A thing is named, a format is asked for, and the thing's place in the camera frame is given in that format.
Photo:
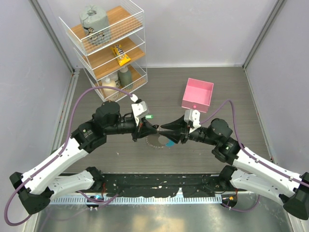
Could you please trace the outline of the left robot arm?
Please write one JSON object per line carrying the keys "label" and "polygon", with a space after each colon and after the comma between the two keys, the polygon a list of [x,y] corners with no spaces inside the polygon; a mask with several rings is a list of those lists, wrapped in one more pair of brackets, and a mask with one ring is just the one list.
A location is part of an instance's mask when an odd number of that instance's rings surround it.
{"label": "left robot arm", "polygon": [[79,174],[66,177],[59,175],[76,161],[87,156],[107,141],[108,135],[131,134],[133,141],[157,133],[158,125],[147,119],[144,101],[132,104],[128,117],[121,116],[120,106],[114,101],[104,102],[96,109],[92,119],[74,130],[67,143],[46,160],[25,173],[15,172],[10,181],[28,212],[33,215],[43,210],[52,200],[79,190],[98,192],[104,178],[95,167],[88,167]]}

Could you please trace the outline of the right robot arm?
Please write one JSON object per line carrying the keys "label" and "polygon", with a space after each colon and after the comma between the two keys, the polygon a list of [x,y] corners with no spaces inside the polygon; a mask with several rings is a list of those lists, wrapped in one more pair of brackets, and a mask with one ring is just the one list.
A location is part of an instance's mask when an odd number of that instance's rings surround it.
{"label": "right robot arm", "polygon": [[182,116],[161,128],[160,135],[176,144],[192,140],[214,146],[212,154],[227,163],[218,179],[221,189],[252,191],[277,202],[298,219],[309,218],[309,174],[289,171],[257,155],[231,137],[233,131],[223,119],[215,118],[205,128]]}

